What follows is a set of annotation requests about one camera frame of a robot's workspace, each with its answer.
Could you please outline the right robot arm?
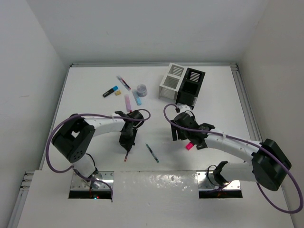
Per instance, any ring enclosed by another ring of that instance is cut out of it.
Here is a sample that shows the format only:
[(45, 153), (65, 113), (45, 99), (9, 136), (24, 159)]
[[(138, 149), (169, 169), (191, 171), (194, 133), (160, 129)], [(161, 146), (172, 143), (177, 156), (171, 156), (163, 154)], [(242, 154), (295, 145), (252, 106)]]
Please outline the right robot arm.
[(225, 134), (215, 126), (198, 124), (193, 114), (179, 112), (170, 121), (173, 140), (189, 140), (197, 149), (217, 149), (233, 155), (243, 163), (222, 161), (207, 175), (212, 185), (224, 186), (234, 181), (256, 182), (277, 191), (292, 165), (278, 144), (270, 139), (263, 142), (247, 141)]

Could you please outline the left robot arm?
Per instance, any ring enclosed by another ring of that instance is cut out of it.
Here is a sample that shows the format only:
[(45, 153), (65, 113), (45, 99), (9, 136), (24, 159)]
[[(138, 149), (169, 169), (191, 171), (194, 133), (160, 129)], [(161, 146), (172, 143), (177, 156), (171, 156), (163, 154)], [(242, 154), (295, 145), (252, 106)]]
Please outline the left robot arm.
[(86, 155), (91, 140), (102, 134), (119, 132), (119, 144), (130, 152), (135, 145), (137, 129), (143, 123), (144, 116), (138, 110), (128, 114), (116, 111), (109, 117), (84, 118), (75, 114), (59, 128), (52, 137), (51, 143), (78, 173), (85, 178), (92, 178), (97, 168)]

